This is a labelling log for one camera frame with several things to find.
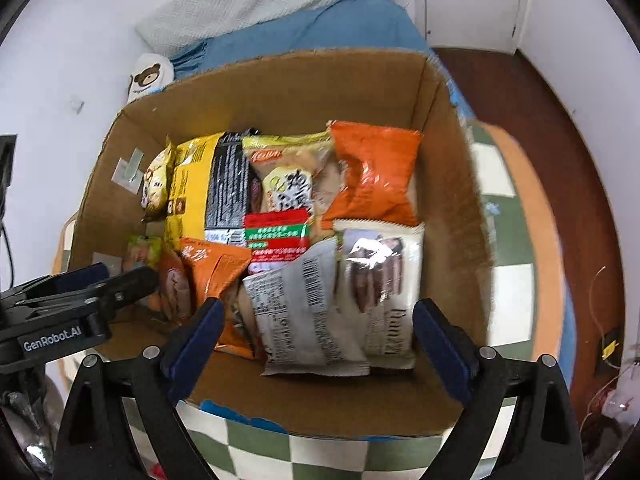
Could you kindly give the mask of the colourful candy balls bag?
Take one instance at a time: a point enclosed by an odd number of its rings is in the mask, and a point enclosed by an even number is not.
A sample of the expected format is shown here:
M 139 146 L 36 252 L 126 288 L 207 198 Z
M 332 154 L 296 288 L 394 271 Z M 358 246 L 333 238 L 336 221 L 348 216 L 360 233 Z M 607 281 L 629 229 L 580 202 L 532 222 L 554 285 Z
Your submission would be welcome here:
M 130 236 L 125 257 L 122 259 L 122 270 L 131 270 L 148 266 L 156 270 L 162 253 L 162 239 L 157 236 Z

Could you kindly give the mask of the brown snack pack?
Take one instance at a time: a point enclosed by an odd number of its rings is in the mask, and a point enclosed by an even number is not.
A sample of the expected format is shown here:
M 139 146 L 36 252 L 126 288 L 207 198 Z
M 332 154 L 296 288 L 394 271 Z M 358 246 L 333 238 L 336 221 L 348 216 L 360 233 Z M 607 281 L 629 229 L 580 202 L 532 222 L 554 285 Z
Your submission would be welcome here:
M 178 254 L 164 248 L 158 263 L 162 312 L 170 322 L 179 322 L 191 315 L 191 291 L 186 270 Z

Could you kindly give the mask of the orange pastry snack pack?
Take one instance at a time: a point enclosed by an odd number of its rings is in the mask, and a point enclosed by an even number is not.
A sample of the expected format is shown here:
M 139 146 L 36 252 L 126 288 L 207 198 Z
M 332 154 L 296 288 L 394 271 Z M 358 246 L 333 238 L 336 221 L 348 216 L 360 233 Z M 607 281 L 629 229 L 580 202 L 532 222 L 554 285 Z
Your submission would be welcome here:
M 192 280 L 194 306 L 201 307 L 208 298 L 219 299 L 224 305 L 224 324 L 215 349 L 258 360 L 256 344 L 234 306 L 239 297 L 241 278 L 252 260 L 250 248 L 183 237 L 180 256 Z

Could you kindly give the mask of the white chocolate biscuit pack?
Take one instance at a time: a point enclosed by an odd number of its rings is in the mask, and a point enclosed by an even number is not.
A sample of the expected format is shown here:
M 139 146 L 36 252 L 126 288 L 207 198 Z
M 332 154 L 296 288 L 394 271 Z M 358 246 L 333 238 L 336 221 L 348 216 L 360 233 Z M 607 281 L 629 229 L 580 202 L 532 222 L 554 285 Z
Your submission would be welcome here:
M 337 307 L 371 366 L 416 366 L 413 307 L 419 299 L 424 225 L 333 222 L 338 238 Z

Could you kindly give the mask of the panda mushroom snack pack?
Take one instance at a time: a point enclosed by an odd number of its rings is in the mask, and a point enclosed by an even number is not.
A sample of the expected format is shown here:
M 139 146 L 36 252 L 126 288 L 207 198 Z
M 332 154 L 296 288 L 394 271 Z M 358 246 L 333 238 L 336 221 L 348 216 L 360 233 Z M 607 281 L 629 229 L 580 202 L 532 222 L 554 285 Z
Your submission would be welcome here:
M 143 176 L 141 207 L 145 221 L 153 221 L 166 212 L 175 158 L 175 144 L 166 138 L 163 151 L 154 157 Z

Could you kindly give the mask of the white grey snack pack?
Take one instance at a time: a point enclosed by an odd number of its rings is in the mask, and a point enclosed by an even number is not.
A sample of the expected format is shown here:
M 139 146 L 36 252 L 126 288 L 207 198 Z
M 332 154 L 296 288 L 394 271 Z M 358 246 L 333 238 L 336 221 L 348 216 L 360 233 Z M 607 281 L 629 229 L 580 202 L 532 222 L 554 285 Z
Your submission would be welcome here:
M 265 376 L 361 377 L 370 364 L 335 300 L 337 240 L 314 244 L 282 268 L 244 278 Z

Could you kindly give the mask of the yellow black snack bag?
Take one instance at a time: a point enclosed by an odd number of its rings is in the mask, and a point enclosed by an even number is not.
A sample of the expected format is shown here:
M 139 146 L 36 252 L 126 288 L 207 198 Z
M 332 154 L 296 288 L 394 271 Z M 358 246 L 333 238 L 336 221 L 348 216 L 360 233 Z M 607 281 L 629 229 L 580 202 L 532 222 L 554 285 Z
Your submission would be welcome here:
M 243 152 L 259 130 L 200 136 L 177 146 L 164 241 L 178 250 L 183 237 L 244 246 L 244 218 L 262 203 L 262 184 Z

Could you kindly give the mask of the red green snack bar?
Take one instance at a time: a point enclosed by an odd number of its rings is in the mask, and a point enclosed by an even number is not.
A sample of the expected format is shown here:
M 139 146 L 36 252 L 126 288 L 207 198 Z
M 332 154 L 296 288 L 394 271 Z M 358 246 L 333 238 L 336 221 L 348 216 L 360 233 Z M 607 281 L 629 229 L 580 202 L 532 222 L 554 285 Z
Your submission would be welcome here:
M 247 214 L 244 237 L 252 251 L 248 273 L 277 270 L 303 255 L 310 246 L 308 220 L 304 208 Z

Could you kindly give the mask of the yellow cracker bag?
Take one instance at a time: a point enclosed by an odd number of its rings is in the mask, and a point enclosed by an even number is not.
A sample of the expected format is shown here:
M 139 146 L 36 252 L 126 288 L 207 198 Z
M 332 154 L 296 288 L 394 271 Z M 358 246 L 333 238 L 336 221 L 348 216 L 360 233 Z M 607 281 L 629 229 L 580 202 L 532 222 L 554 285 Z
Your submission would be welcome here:
M 243 152 L 262 185 L 262 212 L 307 211 L 311 243 L 333 235 L 322 217 L 342 185 L 327 131 L 298 136 L 249 136 Z

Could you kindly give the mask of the green white checkered mat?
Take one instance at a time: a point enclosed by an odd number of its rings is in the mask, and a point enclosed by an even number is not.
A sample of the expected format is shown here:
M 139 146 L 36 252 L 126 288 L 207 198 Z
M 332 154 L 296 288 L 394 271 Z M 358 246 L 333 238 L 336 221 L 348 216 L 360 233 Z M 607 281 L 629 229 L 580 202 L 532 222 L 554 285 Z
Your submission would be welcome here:
M 488 341 L 508 358 L 551 353 L 566 377 L 573 351 L 561 348 L 570 293 L 546 194 L 528 158 L 503 129 L 470 123 L 480 189 L 494 230 Z M 181 402 L 177 412 L 221 479 L 417 479 L 448 438 L 332 440 L 250 426 L 217 405 Z

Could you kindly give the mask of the cardboard milk box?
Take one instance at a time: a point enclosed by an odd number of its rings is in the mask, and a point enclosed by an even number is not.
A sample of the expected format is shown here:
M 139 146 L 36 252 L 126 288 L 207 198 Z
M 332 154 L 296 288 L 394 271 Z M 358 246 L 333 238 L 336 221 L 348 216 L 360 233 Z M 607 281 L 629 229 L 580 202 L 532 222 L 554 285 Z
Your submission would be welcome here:
M 143 232 L 115 183 L 134 151 L 186 151 L 166 209 L 162 278 L 179 263 L 192 304 L 239 304 L 194 390 L 289 434 L 359 439 L 438 434 L 449 394 L 414 318 L 434 302 L 486 338 L 491 258 L 466 134 L 422 53 L 337 49 L 256 58 L 127 105 L 103 142 L 70 250 L 80 269 L 125 257 Z

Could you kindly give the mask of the bear print bolster pillow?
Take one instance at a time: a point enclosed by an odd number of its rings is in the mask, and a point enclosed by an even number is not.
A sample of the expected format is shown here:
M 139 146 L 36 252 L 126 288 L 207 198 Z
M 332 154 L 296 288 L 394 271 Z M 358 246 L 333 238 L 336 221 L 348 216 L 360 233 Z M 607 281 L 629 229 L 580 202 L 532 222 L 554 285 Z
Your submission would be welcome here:
M 143 53 L 129 76 L 127 103 L 162 91 L 174 80 L 174 66 L 168 58 L 156 53 Z

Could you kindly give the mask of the white door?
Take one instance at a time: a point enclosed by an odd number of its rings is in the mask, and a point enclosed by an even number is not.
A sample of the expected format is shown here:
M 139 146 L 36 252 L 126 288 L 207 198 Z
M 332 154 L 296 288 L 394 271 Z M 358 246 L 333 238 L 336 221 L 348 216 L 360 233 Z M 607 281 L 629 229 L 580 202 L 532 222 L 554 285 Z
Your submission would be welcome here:
M 433 48 L 512 54 L 529 0 L 416 0 L 416 18 Z

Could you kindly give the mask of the white wall socket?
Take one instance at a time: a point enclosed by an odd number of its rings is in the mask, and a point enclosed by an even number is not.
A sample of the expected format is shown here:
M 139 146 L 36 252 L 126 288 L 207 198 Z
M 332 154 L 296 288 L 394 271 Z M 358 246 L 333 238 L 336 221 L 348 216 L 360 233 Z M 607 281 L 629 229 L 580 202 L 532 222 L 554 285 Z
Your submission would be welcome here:
M 70 97 L 70 109 L 76 115 L 79 115 L 81 113 L 82 109 L 84 108 L 84 105 L 85 105 L 85 101 L 82 100 L 81 98 L 78 98 L 78 96 Z

